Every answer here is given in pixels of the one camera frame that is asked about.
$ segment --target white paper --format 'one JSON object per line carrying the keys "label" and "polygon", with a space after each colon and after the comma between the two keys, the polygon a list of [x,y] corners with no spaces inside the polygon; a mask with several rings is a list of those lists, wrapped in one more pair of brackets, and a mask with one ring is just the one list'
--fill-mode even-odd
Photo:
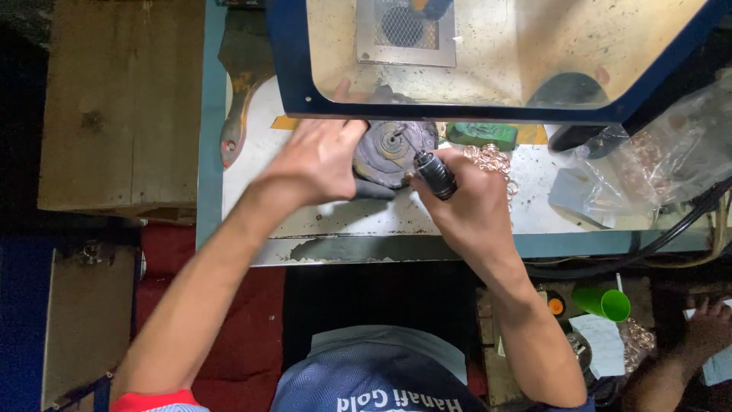
{"label": "white paper", "polygon": [[625,346],[615,322],[595,314],[585,314],[569,319],[569,323],[590,344],[590,371],[595,378],[625,375]]}
{"label": "white paper", "polygon": [[[732,306],[732,299],[726,300],[725,304]],[[687,320],[691,319],[694,312],[696,312],[696,309],[684,311]],[[707,386],[732,379],[732,346],[709,358],[701,369],[704,372],[704,384]]]}

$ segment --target dust collector hood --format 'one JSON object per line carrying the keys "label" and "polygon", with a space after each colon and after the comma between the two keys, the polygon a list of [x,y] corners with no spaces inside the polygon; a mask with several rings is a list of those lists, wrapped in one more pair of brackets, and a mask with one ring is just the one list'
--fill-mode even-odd
{"label": "dust collector hood", "polygon": [[[623,122],[728,11],[723,0],[270,0],[292,117]],[[394,103],[336,103],[388,84]]]}

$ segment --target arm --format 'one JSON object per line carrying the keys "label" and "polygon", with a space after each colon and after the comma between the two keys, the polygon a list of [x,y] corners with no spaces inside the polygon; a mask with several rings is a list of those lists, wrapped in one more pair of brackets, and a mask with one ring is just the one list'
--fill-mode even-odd
{"label": "arm", "polygon": [[587,401],[579,363],[564,332],[534,289],[513,243],[506,182],[453,149],[435,154],[455,174],[442,202],[420,179],[412,186],[445,241],[490,289],[504,349],[521,390],[537,402],[571,408]]}
{"label": "arm", "polygon": [[630,378],[623,396],[624,411],[673,412],[696,371],[732,345],[732,309],[724,300],[712,307],[704,301],[688,326],[681,345]]}
{"label": "arm", "polygon": [[[342,81],[336,96],[345,100],[348,85]],[[355,195],[351,159],[365,131],[360,120],[300,123],[165,292],[118,369],[112,400],[190,389],[269,233],[298,207]]]}

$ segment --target buffing wheel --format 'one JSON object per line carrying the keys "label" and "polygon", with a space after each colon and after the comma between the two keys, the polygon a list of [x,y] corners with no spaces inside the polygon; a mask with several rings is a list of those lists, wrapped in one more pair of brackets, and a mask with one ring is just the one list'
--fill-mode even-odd
{"label": "buffing wheel", "polygon": [[437,148],[434,122],[399,122],[374,120],[371,129],[359,141],[354,152],[354,171],[361,178],[390,189],[406,186],[404,173],[412,167],[415,150]]}

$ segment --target person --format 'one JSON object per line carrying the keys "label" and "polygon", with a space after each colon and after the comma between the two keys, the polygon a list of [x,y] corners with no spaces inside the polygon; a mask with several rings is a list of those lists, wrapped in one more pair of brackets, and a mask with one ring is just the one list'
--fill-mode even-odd
{"label": "person", "polygon": [[[348,99],[349,85],[344,79],[336,98]],[[118,368],[112,411],[163,411],[173,404],[206,410],[190,388],[252,258],[297,208],[354,196],[351,162],[366,130],[361,120],[299,124],[158,303]],[[457,150],[435,154],[455,174],[453,197],[442,202],[419,178],[411,185],[447,244],[492,292],[519,387],[543,410],[593,411],[575,354],[514,246],[504,178]],[[450,361],[455,348],[436,336],[395,327],[335,341],[318,336],[310,355],[283,373],[271,411],[485,410],[466,387],[464,362],[460,371]]]}
{"label": "person", "polygon": [[682,343],[660,356],[647,369],[631,376],[622,406],[628,412],[673,412],[689,381],[706,361],[732,347],[732,308],[720,299],[705,298],[689,319]]}

